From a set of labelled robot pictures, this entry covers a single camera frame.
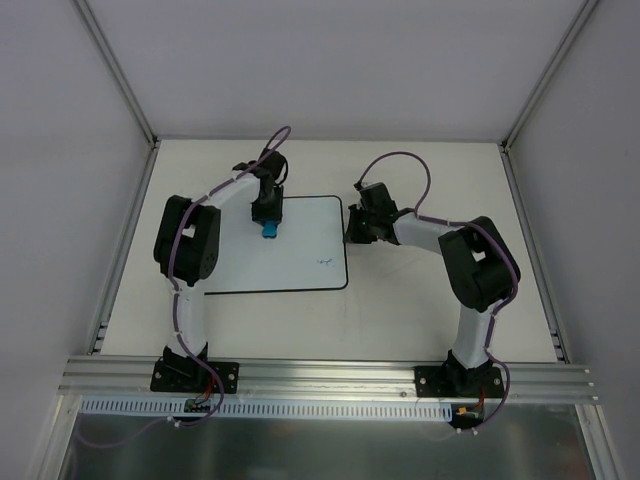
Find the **blue whiteboard eraser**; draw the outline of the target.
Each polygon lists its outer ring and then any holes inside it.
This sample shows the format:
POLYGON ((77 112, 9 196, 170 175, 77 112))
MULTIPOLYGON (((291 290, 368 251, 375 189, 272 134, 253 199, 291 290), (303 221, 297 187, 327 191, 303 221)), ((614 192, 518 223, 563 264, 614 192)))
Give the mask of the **blue whiteboard eraser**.
POLYGON ((262 236, 266 239, 275 239, 278 235, 279 223, 276 221, 266 221, 262 227, 262 236))

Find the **white whiteboard black frame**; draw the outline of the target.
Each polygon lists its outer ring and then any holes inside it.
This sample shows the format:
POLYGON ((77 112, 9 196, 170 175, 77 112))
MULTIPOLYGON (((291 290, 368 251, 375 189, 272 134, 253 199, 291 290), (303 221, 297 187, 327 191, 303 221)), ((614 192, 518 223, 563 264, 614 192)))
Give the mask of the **white whiteboard black frame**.
POLYGON ((249 211, 222 219, 217 264, 203 282, 207 295, 341 290, 348 285, 339 197, 284 200, 274 238, 262 235, 249 211))

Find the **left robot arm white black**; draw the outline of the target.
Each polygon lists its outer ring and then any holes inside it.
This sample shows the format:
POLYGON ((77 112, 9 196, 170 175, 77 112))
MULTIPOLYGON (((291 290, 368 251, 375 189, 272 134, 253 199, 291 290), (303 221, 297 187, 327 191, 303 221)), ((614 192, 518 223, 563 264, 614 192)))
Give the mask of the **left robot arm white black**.
POLYGON ((256 161, 233 167, 230 180, 199 199, 171 196, 153 248, 154 261, 172 295, 172 336, 154 365, 154 392, 200 393, 225 387, 211 372, 205 326, 204 281, 218 263, 222 227, 237 213, 277 237, 283 218, 286 158, 264 149, 256 161))

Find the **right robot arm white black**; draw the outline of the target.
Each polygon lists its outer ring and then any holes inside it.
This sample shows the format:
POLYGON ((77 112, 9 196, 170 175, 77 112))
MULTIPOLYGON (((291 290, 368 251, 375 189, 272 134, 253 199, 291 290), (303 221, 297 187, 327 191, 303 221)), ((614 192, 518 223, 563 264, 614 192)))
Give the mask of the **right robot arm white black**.
POLYGON ((493 221, 447 221, 400 209, 382 182, 354 185, 360 195, 349 207, 345 240, 384 241, 441 256, 460 303, 458 330, 446 360, 433 372, 415 369, 420 396, 476 397, 493 387, 500 370, 490 354, 497 314, 517 295, 519 266, 493 221))

